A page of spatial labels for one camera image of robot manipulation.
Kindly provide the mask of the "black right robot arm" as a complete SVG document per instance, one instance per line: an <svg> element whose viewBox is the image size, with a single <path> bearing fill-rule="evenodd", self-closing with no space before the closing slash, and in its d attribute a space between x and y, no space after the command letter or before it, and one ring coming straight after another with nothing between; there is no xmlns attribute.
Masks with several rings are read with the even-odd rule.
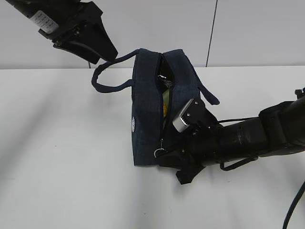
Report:
<svg viewBox="0 0 305 229"><path fill-rule="evenodd" d="M155 150L158 165L175 168L179 182L188 184L211 165L230 171L260 157L303 152L304 89L297 89L295 95L295 101L266 108L257 117L222 121L206 109L202 100L190 99L173 120L182 138Z"/></svg>

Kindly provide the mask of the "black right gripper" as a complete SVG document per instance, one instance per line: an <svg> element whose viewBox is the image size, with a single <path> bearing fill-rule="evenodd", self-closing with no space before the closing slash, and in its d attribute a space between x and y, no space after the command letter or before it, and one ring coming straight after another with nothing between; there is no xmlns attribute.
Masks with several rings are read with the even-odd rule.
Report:
<svg viewBox="0 0 305 229"><path fill-rule="evenodd" d="M217 119L210 112L204 112L205 124L192 125L180 133L182 136L176 143L158 150L158 165L175 168L176 177L181 185L189 184L205 168L196 153L195 141L200 143L211 135L211 129L218 124Z"/></svg>

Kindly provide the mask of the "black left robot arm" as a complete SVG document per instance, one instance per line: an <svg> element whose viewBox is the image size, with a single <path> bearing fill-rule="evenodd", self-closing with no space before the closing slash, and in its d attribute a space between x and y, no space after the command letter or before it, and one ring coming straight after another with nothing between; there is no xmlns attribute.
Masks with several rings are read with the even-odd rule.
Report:
<svg viewBox="0 0 305 229"><path fill-rule="evenodd" d="M118 52L109 38L102 10L82 0L9 0L7 2L39 27L55 49L70 52L90 63L112 62Z"/></svg>

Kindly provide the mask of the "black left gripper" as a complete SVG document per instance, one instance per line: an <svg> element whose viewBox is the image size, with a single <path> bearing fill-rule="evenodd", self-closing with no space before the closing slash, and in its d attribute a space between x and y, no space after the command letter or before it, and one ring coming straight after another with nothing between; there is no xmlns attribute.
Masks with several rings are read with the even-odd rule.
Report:
<svg viewBox="0 0 305 229"><path fill-rule="evenodd" d="M76 11L52 32L39 33L53 42L53 47L72 53L90 63L100 59L115 60L118 52L102 24L102 10L90 2L78 2Z"/></svg>

